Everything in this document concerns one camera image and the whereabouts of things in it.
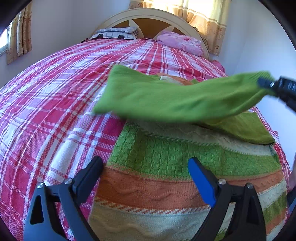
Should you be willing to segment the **grey white patterned pillow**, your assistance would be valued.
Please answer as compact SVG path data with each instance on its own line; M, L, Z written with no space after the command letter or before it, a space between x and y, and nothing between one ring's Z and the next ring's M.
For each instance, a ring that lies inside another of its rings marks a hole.
M136 27L107 28L97 30L89 39L120 39L136 40L138 31Z

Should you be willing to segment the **pink cloth at bedside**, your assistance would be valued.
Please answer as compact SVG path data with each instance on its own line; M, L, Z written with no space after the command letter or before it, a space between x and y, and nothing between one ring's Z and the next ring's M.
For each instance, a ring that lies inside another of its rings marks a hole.
M215 65L218 69L220 69L223 73L226 73L225 68L223 67L223 65L219 61L214 59L211 61L211 63L213 65Z

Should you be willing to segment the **red white plaid bedsheet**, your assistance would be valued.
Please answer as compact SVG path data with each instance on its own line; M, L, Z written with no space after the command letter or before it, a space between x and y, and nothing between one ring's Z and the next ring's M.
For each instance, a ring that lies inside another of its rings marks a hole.
M117 65L188 81L227 77L211 61L153 40L101 39L63 49L9 81L1 89L1 218L17 240L38 182L59 184L93 156L109 160L126 120L94 108ZM287 182L278 134L256 105L254 112L276 141ZM81 207L88 220L99 182Z

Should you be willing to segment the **pink floral pillow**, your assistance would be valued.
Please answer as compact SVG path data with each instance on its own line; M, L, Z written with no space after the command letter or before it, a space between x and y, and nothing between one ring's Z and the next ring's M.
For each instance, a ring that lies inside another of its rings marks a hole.
M157 37L156 42L199 57L204 55L202 42L190 36L165 32Z

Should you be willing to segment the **yellow curtain behind headboard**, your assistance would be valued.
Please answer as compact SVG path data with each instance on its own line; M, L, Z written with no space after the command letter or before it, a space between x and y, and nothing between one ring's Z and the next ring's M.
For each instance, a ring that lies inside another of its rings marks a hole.
M182 18L205 37L208 52L219 56L230 4L231 0L134 0L128 8L160 9Z

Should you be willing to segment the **beige side window curtain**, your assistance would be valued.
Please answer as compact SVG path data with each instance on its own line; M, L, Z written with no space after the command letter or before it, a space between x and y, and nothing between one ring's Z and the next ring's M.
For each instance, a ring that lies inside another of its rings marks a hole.
M8 65L32 51L31 22L32 3L29 3L16 15L8 27L6 40L6 63Z

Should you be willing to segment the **green orange striped knit sweater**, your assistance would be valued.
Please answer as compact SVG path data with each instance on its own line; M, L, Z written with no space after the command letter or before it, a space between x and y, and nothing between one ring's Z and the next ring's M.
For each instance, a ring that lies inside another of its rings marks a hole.
M252 183L266 238L286 219L276 141L254 106L267 71L199 82L112 68L95 113L126 120L100 177L89 224L100 240L190 240L210 211L188 171L196 157L231 185Z

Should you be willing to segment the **cream wooden headboard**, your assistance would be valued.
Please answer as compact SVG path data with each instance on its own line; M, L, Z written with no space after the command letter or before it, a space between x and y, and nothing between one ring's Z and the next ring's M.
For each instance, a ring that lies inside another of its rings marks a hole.
M100 24L97 29L136 27L138 39L156 40L162 32L175 32L191 36L201 41L203 57L210 59L207 47L200 34L185 20L160 9L138 8L122 11L111 16Z

